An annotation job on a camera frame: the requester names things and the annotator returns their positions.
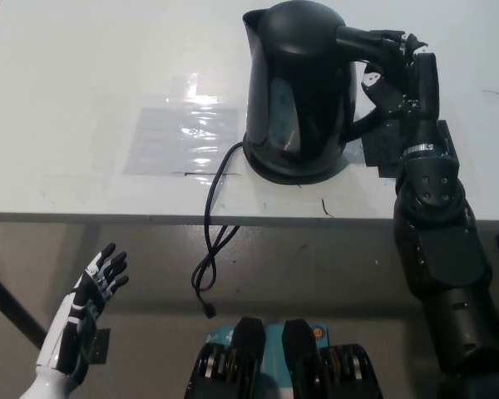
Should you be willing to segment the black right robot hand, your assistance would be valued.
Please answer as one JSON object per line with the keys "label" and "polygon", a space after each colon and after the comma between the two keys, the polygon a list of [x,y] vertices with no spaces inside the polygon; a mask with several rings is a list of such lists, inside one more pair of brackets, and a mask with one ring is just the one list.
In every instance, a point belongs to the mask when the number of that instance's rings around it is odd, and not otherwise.
{"label": "black right robot hand", "polygon": [[380,123],[399,121],[401,157],[434,150],[442,145],[437,136],[440,97],[436,56],[412,33],[380,34],[389,62],[368,62],[361,82],[374,104],[373,114]]}

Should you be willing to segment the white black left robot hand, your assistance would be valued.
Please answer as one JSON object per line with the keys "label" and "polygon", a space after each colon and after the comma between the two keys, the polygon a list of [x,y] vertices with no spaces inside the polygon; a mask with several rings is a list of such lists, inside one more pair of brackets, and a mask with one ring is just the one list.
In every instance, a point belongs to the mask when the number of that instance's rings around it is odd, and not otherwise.
{"label": "white black left robot hand", "polygon": [[82,271],[64,297],[37,358],[39,367],[68,377],[86,373],[96,336],[96,322],[118,288],[129,281],[124,274],[126,252],[108,244]]}

